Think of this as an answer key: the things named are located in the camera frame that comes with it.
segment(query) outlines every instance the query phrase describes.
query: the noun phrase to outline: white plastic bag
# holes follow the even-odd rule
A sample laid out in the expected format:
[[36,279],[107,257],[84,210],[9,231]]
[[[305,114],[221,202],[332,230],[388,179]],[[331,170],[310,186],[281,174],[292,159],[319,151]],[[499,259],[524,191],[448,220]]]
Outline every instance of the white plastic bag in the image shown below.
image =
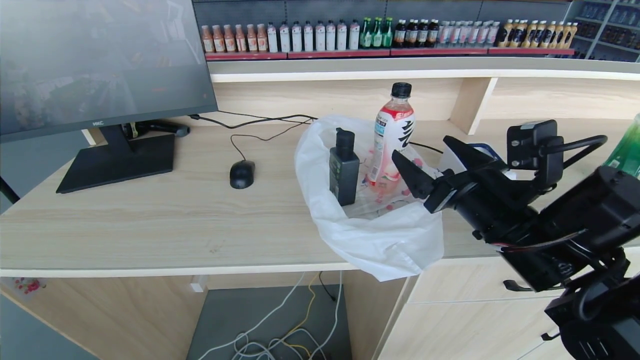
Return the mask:
[[[401,183],[395,194],[377,199],[367,188],[364,174],[373,145],[370,120],[330,115],[315,121],[302,134],[295,154],[296,176],[320,237],[346,261],[379,281],[421,273],[442,258],[442,217],[429,213]],[[335,146],[336,128],[355,133],[354,151],[360,158],[356,203],[342,208],[329,191],[329,149]],[[408,158],[424,162],[411,149]],[[435,170],[423,167],[435,176]]]

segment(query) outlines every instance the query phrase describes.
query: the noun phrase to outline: monitor stand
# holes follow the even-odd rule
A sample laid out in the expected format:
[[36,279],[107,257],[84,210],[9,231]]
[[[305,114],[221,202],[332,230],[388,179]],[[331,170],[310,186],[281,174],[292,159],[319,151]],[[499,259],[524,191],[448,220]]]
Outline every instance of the monitor stand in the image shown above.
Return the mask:
[[101,127],[108,145],[78,152],[56,193],[70,193],[173,170],[175,135],[128,141],[120,125]]

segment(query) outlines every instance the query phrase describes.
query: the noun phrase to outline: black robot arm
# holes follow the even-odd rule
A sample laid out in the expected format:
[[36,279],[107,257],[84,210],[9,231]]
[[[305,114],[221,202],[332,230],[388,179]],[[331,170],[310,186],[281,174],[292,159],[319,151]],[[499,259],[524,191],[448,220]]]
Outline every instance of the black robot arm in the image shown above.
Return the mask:
[[[640,181],[601,166],[542,211],[530,206],[606,140],[564,143],[548,120],[509,128],[508,164],[450,136],[444,142],[467,171],[433,179],[400,152],[392,159],[428,211],[456,210],[534,291],[565,287],[545,312],[574,358],[640,360],[640,278],[625,277],[622,249],[640,236]],[[563,160],[564,151],[578,148],[584,149]],[[536,172],[532,180],[510,180],[503,173],[509,168]],[[575,278],[587,266],[592,270]]]

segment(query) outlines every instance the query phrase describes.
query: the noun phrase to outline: cabinet door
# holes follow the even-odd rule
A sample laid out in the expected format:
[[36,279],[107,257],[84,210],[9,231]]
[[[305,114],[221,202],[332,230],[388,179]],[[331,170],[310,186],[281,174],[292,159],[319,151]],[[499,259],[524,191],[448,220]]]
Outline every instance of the cabinet door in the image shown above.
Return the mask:
[[384,360],[517,360],[557,331],[550,299],[407,304],[383,346]]

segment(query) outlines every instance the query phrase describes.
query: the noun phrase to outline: black handle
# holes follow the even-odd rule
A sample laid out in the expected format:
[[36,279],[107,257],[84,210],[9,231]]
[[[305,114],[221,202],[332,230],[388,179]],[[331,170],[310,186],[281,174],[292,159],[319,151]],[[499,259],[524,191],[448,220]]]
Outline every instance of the black handle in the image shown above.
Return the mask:
[[[518,283],[515,280],[505,280],[502,283],[504,284],[504,287],[509,291],[516,291],[516,292],[533,291],[533,289],[531,288],[525,288],[524,286],[518,285]],[[562,290],[562,289],[564,289],[564,286],[558,285],[558,286],[554,286],[553,288],[549,288],[547,290]]]

